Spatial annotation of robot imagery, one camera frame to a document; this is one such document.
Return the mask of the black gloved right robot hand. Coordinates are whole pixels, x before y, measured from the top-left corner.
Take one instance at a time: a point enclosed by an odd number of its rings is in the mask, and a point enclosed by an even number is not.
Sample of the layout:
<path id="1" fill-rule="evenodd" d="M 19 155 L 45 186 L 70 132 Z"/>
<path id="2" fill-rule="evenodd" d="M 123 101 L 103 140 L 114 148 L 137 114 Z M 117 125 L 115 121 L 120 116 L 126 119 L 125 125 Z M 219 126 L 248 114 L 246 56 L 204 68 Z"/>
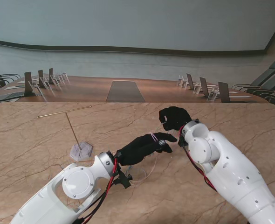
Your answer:
<path id="1" fill-rule="evenodd" d="M 159 121 L 166 131 L 179 131 L 192 118 L 184 108 L 170 106 L 159 111 Z"/>

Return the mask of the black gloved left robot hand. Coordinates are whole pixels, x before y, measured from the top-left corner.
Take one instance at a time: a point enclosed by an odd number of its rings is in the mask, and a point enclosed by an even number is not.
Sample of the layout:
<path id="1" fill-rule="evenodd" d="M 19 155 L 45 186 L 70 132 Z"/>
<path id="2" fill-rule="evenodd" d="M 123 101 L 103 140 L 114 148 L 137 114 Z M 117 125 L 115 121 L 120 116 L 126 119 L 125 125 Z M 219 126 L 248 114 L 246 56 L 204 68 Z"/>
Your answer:
<path id="1" fill-rule="evenodd" d="M 121 166 L 130 166 L 140 163 L 144 157 L 157 152 L 172 153 L 166 142 L 177 142 L 177 139 L 168 133 L 146 134 L 135 138 L 128 145 L 117 150 L 118 163 Z"/>

